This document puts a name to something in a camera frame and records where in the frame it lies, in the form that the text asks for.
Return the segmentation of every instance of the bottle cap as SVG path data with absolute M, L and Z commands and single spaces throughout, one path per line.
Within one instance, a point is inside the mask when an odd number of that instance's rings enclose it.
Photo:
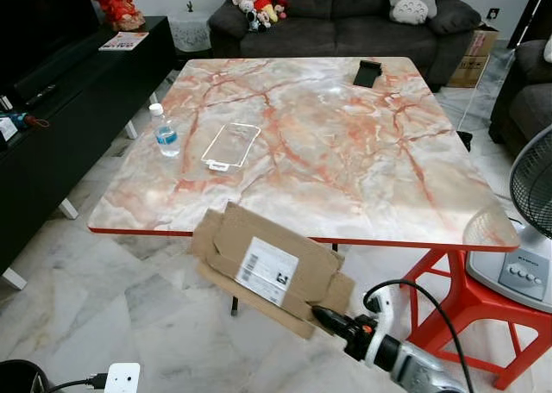
M 149 113 L 151 115 L 162 115 L 163 114 L 163 106 L 161 106 L 159 103 L 154 103 L 149 106 Z

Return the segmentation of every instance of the television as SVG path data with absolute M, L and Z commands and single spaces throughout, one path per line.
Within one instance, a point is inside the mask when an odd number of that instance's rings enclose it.
M 59 62 L 64 50 L 99 27 L 91 0 L 0 0 L 0 23 L 0 93 L 4 94 L 48 63 Z M 55 68 L 52 78 L 62 72 Z M 48 80 L 42 75 L 37 84 L 27 81 L 20 97 L 33 96 Z

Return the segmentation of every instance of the marble table top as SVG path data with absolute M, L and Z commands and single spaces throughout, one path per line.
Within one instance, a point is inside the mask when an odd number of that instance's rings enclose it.
M 135 142 L 88 226 L 190 235 L 231 200 L 321 242 L 509 251 L 518 236 L 407 58 L 352 85 L 360 58 L 189 61 L 163 105 L 176 159 Z M 230 122 L 261 129 L 236 173 L 201 157 Z

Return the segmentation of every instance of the plastic bottle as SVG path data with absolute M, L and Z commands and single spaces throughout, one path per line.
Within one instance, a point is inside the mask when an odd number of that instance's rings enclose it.
M 171 121 L 163 113 L 163 106 L 155 103 L 149 106 L 149 113 L 154 123 L 154 134 L 161 153 L 173 158 L 180 152 L 178 135 L 171 126 Z

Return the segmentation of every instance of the tv cabinet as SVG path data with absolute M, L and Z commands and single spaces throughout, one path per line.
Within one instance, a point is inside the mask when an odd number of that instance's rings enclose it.
M 96 51 L 60 76 L 31 110 L 50 127 L 16 134 L 0 152 L 0 275 L 15 286 L 10 264 L 175 65 L 166 17 L 147 17 L 142 30 L 133 51 Z

